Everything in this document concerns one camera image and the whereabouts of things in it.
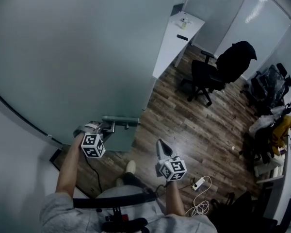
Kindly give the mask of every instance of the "black strap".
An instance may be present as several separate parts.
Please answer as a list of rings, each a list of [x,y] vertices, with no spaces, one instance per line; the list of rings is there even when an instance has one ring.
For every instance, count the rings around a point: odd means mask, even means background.
[[[140,193],[129,196],[105,198],[105,199],[73,199],[73,206],[75,208],[114,208],[129,205],[136,205],[155,201],[157,196],[155,193]]]

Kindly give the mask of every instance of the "black remote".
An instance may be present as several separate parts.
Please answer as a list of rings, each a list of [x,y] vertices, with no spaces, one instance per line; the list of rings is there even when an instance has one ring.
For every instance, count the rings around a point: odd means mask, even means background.
[[[186,37],[184,37],[184,36],[182,36],[182,35],[180,35],[180,34],[177,34],[177,37],[180,38],[180,39],[182,39],[182,40],[185,40],[185,41],[188,40],[188,38],[186,38]]]

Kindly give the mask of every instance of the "wooden floor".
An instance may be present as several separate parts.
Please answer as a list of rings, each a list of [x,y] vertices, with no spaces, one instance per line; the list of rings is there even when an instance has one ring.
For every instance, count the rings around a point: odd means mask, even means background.
[[[224,91],[210,94],[213,102],[210,107],[206,106],[203,95],[187,102],[191,87],[179,87],[182,78],[191,76],[192,60],[204,60],[199,53],[196,47],[188,46],[178,68],[170,66],[157,81],[130,152],[106,152],[102,159],[90,160],[100,174],[103,190],[113,187],[129,160],[135,160],[136,176],[146,185],[155,189],[164,184],[163,178],[156,177],[154,168],[156,141],[162,138],[187,166],[188,172],[178,182],[179,187],[188,185],[192,178],[211,177],[211,188],[199,196],[196,203],[212,198],[225,202],[230,192],[238,197],[250,191],[254,198],[258,197],[261,188],[255,184],[253,173],[247,170],[243,157],[238,154],[243,149],[243,134],[257,119],[255,111],[247,107],[245,95],[239,93],[244,81],[238,79],[228,84]],[[66,150],[55,159],[55,166],[60,168],[65,155]],[[209,184],[204,183],[199,192]],[[86,164],[84,156],[80,160],[77,186],[90,197],[99,194],[97,176]],[[187,187],[180,193],[185,208],[190,208],[198,192]]]

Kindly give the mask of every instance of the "small object on desk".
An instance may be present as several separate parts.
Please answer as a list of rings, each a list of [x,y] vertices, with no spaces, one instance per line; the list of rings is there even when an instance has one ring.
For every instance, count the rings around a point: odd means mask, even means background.
[[[182,40],[185,40],[185,41],[188,40],[188,38],[186,38],[186,37],[184,37],[184,36],[182,36],[182,35],[180,35],[180,34],[177,34],[177,37],[180,38],[180,39],[182,39]]]
[[[185,29],[186,28],[186,25],[188,24],[188,19],[181,19],[180,21],[182,21],[182,25],[181,25],[181,29]]]
[[[283,154],[287,153],[287,150],[285,148],[281,148],[279,150],[279,153],[280,153],[280,155],[283,155]]]

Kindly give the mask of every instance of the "yellow cloth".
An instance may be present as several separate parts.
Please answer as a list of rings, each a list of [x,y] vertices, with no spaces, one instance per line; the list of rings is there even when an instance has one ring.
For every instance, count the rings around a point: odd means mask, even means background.
[[[269,143],[272,145],[274,154],[280,156],[278,148],[285,145],[284,137],[288,134],[290,127],[291,116],[284,116],[283,121],[273,130],[272,139]]]

